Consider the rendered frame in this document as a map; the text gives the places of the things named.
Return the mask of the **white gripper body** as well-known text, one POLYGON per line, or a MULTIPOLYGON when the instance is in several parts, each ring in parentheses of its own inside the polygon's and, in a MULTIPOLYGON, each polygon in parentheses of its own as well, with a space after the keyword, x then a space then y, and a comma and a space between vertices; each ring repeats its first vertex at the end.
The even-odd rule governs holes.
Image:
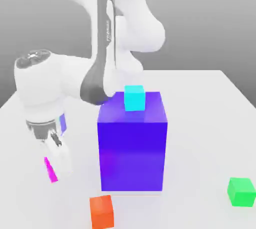
POLYGON ((73 169, 70 151, 63 139, 58 144, 53 139, 42 142, 44 157, 47 157, 58 180, 68 177, 73 169))

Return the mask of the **small magenta cube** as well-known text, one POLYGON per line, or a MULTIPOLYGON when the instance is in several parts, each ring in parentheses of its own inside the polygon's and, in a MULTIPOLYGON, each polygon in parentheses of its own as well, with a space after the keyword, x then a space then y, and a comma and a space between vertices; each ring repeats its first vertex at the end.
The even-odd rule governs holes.
POLYGON ((55 171, 54 171, 53 167, 51 166, 47 157, 44 157, 44 164, 46 166, 48 177, 49 177, 51 183, 57 182, 58 178, 57 178, 55 171))

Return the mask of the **small orange cube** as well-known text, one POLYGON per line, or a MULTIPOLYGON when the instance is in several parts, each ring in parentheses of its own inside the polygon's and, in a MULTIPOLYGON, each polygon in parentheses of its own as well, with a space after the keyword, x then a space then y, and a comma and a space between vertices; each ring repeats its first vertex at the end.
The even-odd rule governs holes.
POLYGON ((115 226, 112 197, 103 195, 89 198, 92 229, 107 229, 115 226))

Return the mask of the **small cyan cube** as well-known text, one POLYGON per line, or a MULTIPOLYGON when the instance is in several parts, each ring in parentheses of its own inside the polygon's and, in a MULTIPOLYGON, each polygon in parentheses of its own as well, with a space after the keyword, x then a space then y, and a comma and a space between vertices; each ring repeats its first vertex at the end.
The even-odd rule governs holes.
POLYGON ((124 108, 126 112, 145 110, 146 92, 142 85, 124 86, 124 108))

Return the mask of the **small green cube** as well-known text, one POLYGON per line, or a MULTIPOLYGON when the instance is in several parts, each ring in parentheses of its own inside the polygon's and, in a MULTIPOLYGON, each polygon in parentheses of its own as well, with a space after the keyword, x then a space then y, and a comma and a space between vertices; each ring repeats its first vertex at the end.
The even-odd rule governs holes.
POLYGON ((249 178, 231 177, 227 194, 233 207, 251 208, 256 199, 256 189, 249 178))

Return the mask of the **large blue box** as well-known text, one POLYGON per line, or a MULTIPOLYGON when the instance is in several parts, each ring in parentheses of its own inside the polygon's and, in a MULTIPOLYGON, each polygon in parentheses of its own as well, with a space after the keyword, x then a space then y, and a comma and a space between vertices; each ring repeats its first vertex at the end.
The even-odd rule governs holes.
POLYGON ((162 191, 167 131, 158 91, 146 93, 144 111, 126 111, 123 92, 103 104, 97 119, 102 191, 162 191))

